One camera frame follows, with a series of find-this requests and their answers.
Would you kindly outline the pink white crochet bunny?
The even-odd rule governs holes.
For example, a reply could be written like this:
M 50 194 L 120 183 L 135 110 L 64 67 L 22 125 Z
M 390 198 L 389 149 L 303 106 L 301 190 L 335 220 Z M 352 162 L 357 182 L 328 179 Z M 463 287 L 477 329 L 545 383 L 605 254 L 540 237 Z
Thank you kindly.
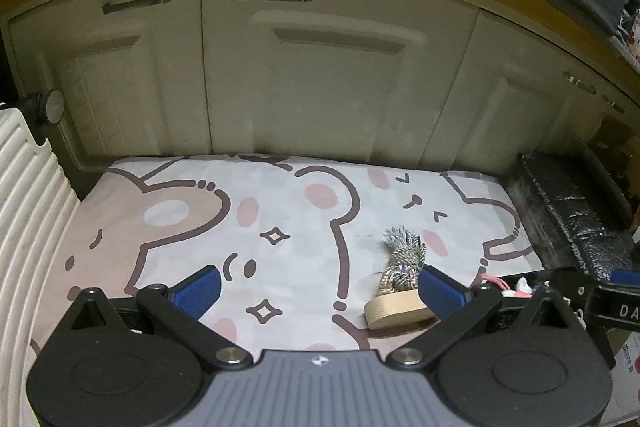
M 482 274 L 480 285 L 489 285 L 498 288 L 501 295 L 506 298 L 528 299 L 533 297 L 533 287 L 523 275 L 509 275 L 508 277 L 495 277 L 495 275 Z

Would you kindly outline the wooden base twine tree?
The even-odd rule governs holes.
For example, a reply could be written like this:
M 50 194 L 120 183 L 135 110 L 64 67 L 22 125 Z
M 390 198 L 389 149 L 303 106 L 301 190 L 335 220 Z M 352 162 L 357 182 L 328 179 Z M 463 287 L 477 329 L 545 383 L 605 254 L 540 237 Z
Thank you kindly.
M 388 260 L 381 272 L 375 297 L 364 305 L 369 329 L 402 329 L 433 320 L 435 314 L 418 293 L 418 280 L 426 247 L 419 236 L 405 227 L 384 232 Z

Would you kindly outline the cartoon bear print mat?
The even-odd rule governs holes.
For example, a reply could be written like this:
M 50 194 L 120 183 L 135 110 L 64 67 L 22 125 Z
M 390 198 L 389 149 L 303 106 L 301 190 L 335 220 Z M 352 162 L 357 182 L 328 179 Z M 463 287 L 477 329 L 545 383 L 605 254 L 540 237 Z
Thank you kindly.
M 220 274 L 203 323 L 242 348 L 392 351 L 422 332 L 373 332 L 364 307 L 387 265 L 385 233 L 416 234 L 463 285 L 540 268 L 502 185 L 476 172 L 316 158 L 129 159 L 80 203 L 40 299 L 40 349 L 82 288 L 128 297 L 206 265 Z

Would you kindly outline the white ribbed suitcase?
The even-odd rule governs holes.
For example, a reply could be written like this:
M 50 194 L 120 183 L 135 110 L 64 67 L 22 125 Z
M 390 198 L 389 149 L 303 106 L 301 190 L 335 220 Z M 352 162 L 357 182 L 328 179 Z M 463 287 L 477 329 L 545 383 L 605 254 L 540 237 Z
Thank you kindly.
M 35 426 L 26 375 L 39 299 L 78 198 L 23 114 L 1 111 L 1 424 Z

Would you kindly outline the cream cabinet right door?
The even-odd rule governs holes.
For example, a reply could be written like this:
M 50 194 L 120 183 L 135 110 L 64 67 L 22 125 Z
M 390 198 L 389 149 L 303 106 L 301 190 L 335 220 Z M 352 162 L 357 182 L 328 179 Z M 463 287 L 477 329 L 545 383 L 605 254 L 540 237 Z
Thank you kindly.
M 604 118 L 639 128 L 639 107 L 573 55 L 497 15 L 477 15 L 421 164 L 506 172 L 521 153 L 564 152 Z

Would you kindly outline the cream cabinet door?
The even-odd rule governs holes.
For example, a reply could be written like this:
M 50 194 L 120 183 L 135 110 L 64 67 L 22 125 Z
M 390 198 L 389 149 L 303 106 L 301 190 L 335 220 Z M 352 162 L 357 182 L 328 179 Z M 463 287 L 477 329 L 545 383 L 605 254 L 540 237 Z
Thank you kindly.
M 477 9 L 456 0 L 202 0 L 218 153 L 416 167 Z
M 421 164 L 506 172 L 521 153 L 564 152 L 604 118 L 639 128 L 639 107 L 573 55 L 497 15 L 477 15 Z
M 21 88 L 63 93 L 51 140 L 77 169 L 212 149 L 201 0 L 52 0 L 8 31 Z

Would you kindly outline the cream cabinet left door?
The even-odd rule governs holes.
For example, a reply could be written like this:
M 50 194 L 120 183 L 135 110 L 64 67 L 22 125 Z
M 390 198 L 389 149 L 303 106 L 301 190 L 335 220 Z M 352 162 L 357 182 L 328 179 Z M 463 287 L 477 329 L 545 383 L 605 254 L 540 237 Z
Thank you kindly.
M 8 31 L 21 88 L 63 93 L 51 140 L 77 169 L 212 149 L 201 0 L 52 0 Z

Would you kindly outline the cream cabinet middle door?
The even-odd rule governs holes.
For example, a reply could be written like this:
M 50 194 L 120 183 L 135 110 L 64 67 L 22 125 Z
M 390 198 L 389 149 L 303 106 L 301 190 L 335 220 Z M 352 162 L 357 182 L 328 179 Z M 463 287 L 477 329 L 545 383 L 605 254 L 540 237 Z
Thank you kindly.
M 477 9 L 456 0 L 202 0 L 218 153 L 416 167 Z

